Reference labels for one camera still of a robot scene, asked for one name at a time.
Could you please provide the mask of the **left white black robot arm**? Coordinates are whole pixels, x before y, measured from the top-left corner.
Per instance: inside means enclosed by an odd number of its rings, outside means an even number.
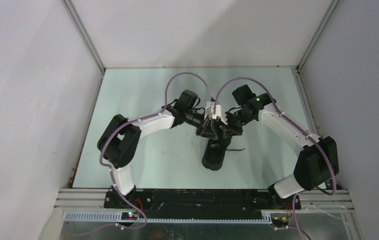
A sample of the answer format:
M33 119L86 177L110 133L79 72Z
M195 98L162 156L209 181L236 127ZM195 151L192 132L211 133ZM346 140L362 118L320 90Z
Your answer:
M198 95L184 90L178 99L163 106L158 113L129 120L115 115L97 142L102 166L108 167L113 187L118 192L116 202L123 208L135 204L136 187L132 179L130 162L133 160L140 139L161 130L172 129L183 123L200 127L205 115L198 112Z

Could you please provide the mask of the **black sneaker shoe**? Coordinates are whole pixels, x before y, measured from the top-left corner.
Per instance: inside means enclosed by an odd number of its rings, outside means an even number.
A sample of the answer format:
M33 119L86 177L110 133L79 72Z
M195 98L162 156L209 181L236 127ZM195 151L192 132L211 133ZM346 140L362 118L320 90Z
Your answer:
M231 144L232 136L217 140L209 138L202 157L202 165L211 171L218 171L222 168L227 148Z

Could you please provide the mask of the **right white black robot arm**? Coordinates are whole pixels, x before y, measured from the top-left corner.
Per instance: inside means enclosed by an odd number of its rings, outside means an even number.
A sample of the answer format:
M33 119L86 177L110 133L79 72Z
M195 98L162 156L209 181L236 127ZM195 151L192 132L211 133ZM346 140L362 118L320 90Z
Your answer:
M240 109L227 112L228 130L234 135L242 133L242 127L253 120L261 122L280 136L297 156L293 173L269 187L268 202L274 209L283 208L290 196L311 191L327 180L335 180L339 173L336 141L302 128L285 112L268 93L256 95L248 85L232 92Z

